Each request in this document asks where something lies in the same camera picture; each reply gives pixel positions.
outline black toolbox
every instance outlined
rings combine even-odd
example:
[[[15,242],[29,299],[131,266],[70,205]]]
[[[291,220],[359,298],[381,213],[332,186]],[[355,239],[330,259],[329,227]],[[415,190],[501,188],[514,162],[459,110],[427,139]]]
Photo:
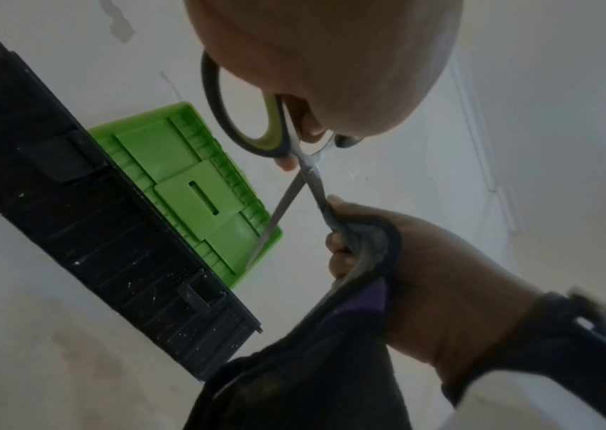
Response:
[[[0,213],[199,380],[260,323],[0,43]]]

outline scissors blade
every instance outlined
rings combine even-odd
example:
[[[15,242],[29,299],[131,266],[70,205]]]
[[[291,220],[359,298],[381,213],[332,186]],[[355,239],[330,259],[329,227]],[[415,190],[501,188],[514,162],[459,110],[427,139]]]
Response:
[[[251,267],[255,259],[260,255],[260,252],[265,247],[265,244],[267,243],[267,241],[269,241],[269,238],[272,236],[272,233],[274,233],[274,230],[279,224],[279,221],[281,221],[281,218],[288,210],[288,207],[291,206],[293,201],[296,199],[296,196],[301,192],[304,186],[305,178],[303,177],[302,172],[299,171],[296,177],[293,179],[293,182],[291,182],[291,185],[288,186],[288,189],[279,201],[279,204],[276,206],[276,209],[274,210],[274,213],[272,213],[272,217],[269,219],[265,230],[263,230],[262,234],[260,235],[260,240],[255,245],[255,250],[253,251],[253,254],[251,254],[251,257],[248,259],[248,263],[246,263],[247,270]]]

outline black fabric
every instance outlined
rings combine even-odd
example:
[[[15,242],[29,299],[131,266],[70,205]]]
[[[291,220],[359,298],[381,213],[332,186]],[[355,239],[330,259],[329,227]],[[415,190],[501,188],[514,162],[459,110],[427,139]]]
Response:
[[[383,329],[383,312],[338,314],[382,283],[401,252],[399,231],[377,217],[327,222],[352,244],[355,269],[293,331],[207,381],[185,429],[409,429]]]
[[[487,372],[532,373],[551,378],[606,418],[606,336],[579,324],[577,318],[584,316],[572,300],[545,295],[504,342],[442,392],[456,406],[468,386]]]

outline person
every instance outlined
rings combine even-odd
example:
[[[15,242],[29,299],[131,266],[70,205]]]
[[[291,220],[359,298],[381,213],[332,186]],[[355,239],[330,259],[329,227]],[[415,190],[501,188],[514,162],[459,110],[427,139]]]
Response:
[[[405,120],[449,59],[463,2],[186,0],[186,7],[207,53],[284,95],[301,139],[316,142],[327,129],[366,137]],[[276,162],[296,167],[293,157]],[[403,253],[391,272],[386,341],[432,365],[454,404],[473,381],[505,369],[546,376],[606,417],[605,311],[543,294],[424,220],[336,196],[329,204],[336,215],[379,216],[398,228]],[[331,274],[342,279],[357,260],[339,234],[326,244]],[[587,316],[590,334],[574,328]]]

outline purple fabric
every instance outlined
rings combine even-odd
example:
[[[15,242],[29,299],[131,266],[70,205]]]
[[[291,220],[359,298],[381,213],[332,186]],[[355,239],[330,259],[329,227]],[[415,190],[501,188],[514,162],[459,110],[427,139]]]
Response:
[[[368,284],[353,296],[345,300],[336,309],[329,312],[322,323],[355,312],[375,312],[382,314],[386,310],[388,299],[388,286],[383,278]]]

